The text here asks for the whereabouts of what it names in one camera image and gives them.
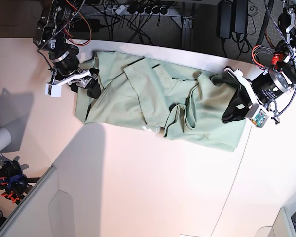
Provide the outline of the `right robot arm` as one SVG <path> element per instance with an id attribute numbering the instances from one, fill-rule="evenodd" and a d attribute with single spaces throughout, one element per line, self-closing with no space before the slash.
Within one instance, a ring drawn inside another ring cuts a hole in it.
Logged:
<path id="1" fill-rule="evenodd" d="M 92 32 L 91 24 L 81 12 L 86 3 L 85 0 L 53 0 L 43 8 L 33 43 L 39 54 L 48 53 L 45 61 L 51 71 L 51 79 L 45 86 L 46 95 L 60 97 L 64 85 L 68 85 L 73 92 L 84 89 L 87 96 L 93 99 L 101 94 L 99 70 L 83 69 L 78 59 L 79 47 L 88 45 L 91 40 L 75 43 L 70 33 L 80 19 Z"/>

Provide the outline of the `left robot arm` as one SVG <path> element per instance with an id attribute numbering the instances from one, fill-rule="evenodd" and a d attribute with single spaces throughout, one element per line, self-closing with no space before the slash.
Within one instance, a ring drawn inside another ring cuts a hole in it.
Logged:
<path id="1" fill-rule="evenodd" d="M 279 123 L 282 112 L 271 109 L 271 103 L 289 91 L 296 94 L 296 0 L 283 3 L 278 21 L 272 18 L 269 3 L 264 3 L 266 15 L 282 40 L 274 49 L 261 45 L 252 49 L 252 61 L 263 73 L 248 80 L 239 69 L 225 67 L 221 82 L 234 87 L 236 92 L 222 116 L 223 123 L 247 119 L 255 127 L 263 127 L 268 118 Z"/>

